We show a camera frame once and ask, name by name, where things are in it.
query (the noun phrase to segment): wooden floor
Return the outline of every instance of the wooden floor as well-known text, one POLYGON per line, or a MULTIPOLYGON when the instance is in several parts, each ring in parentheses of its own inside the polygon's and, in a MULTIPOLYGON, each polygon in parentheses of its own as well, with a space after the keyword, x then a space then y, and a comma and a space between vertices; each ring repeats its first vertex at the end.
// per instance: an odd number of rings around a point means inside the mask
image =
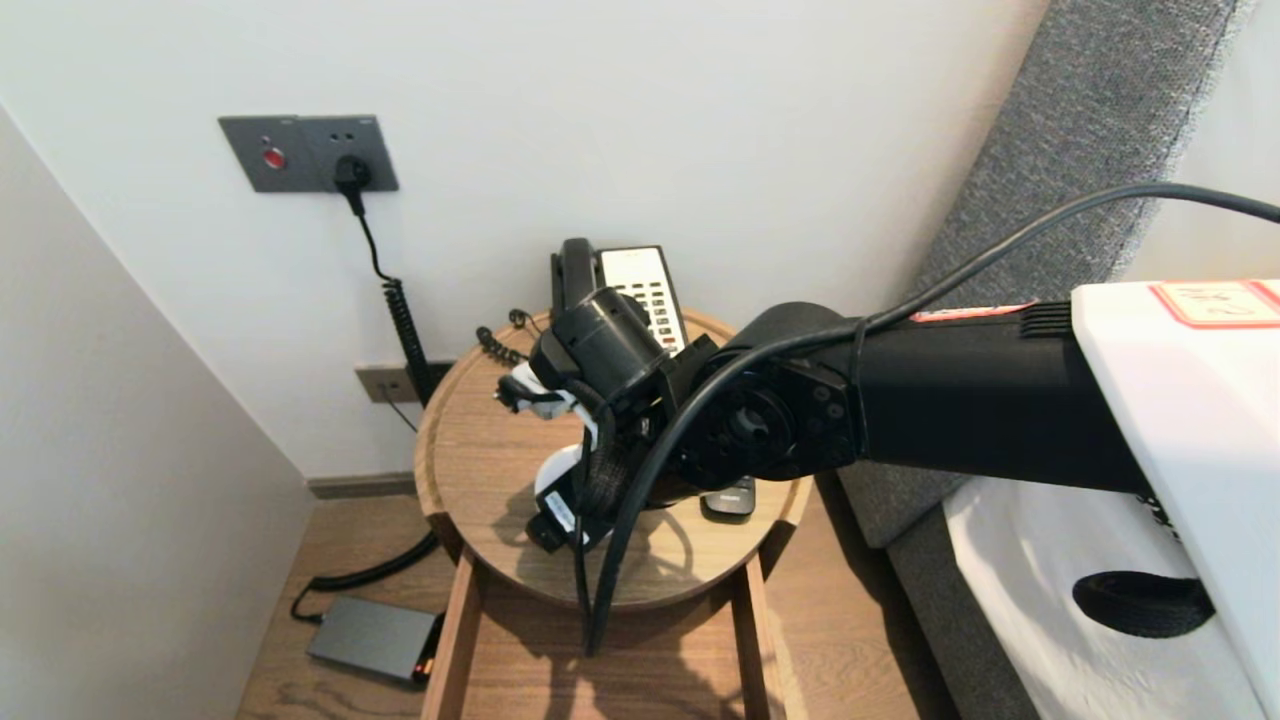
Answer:
MULTIPOLYGON (((767 568, 788 716, 956 717, 887 557, 863 543, 833 478, 820 478, 817 489, 781 559, 767 568)), ((307 659, 315 628, 291 620, 288 609, 310 577, 374 565, 413 544, 425 530, 412 497, 338 500, 316 509, 246 688, 241 719, 420 716, 421 692, 307 659)), ((351 594, 438 612, 448 600, 452 575, 453 565, 439 552, 351 594)), ((302 610, 319 612, 329 601, 311 596, 302 610)), ((579 657, 573 612, 530 614, 529 602, 536 601, 517 588, 490 587, 467 717, 742 716, 732 616, 723 593, 625 620, 618 616, 609 626, 611 652, 593 660, 579 657), (673 650, 680 662, 648 662, 671 657, 673 650), (637 664, 648 669, 643 679, 620 670, 637 664)))

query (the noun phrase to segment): white wall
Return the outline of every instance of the white wall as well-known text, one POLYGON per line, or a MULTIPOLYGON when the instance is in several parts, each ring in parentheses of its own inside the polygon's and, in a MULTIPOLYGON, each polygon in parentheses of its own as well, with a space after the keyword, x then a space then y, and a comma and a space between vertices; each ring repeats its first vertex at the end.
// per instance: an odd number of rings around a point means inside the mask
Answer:
POLYGON ((0 719, 230 717, 301 477, 0 110, 0 719))
POLYGON ((369 201, 436 357, 549 296, 564 237, 660 242, 682 300, 886 304, 1046 0, 0 0, 0 101, 308 477, 404 470, 352 378, 399 350, 335 197, 250 192, 214 122, 376 113, 369 201), (728 247, 716 252, 716 247, 728 247))
MULTIPOLYGON (((1258 3, 1174 179, 1280 204, 1280 4, 1258 3)), ((1165 202, 1128 279, 1280 278, 1280 228, 1165 202)))

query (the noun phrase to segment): wall socket panel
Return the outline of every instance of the wall socket panel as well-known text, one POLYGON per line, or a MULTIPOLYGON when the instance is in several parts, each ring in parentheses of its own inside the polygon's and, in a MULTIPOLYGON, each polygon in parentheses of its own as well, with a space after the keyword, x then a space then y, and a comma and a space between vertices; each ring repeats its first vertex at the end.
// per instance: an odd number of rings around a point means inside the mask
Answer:
MULTIPOLYGON (((439 386, 453 363, 428 363, 433 386, 439 386)), ((404 365, 356 365, 356 378, 372 402, 420 402, 404 365)))
POLYGON ((337 192, 343 155, 369 164, 365 192, 399 190, 375 115, 228 115, 218 124, 255 192, 337 192))

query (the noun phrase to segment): white bedsheet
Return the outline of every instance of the white bedsheet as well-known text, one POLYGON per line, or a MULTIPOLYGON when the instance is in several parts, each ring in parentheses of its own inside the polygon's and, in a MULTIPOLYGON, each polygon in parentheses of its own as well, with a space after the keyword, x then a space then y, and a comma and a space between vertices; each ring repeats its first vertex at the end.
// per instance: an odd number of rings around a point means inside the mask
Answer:
POLYGON ((982 478, 943 506, 956 564, 1044 720, 1265 717, 1219 618, 1147 639, 1071 600, 1103 570, 1196 577, 1134 496, 982 478))

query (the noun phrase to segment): gray switch panel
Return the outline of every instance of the gray switch panel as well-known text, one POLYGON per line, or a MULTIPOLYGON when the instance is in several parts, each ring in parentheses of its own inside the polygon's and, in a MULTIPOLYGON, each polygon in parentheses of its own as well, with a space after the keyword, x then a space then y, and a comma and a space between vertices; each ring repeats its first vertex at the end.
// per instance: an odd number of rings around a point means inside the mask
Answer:
POLYGON ((343 155, 369 164, 365 192, 399 190, 374 115, 241 115, 218 124, 256 192, 337 192, 333 168, 343 155))

